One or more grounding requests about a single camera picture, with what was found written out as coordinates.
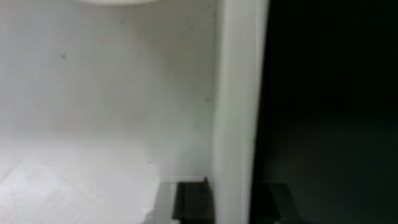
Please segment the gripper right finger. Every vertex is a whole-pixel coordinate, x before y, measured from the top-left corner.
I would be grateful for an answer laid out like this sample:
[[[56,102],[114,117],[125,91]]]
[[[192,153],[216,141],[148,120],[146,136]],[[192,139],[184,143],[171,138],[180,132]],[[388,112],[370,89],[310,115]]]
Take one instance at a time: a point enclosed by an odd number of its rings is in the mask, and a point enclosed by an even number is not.
[[[299,224],[301,213],[287,184],[260,183],[255,189],[253,224]]]

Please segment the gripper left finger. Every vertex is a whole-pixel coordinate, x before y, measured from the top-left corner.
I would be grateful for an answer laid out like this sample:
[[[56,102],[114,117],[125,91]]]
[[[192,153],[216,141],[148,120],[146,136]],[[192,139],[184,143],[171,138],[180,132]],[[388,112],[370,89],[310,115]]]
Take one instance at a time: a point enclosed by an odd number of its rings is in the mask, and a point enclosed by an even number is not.
[[[208,180],[180,182],[173,219],[180,224],[216,224],[214,192]]]

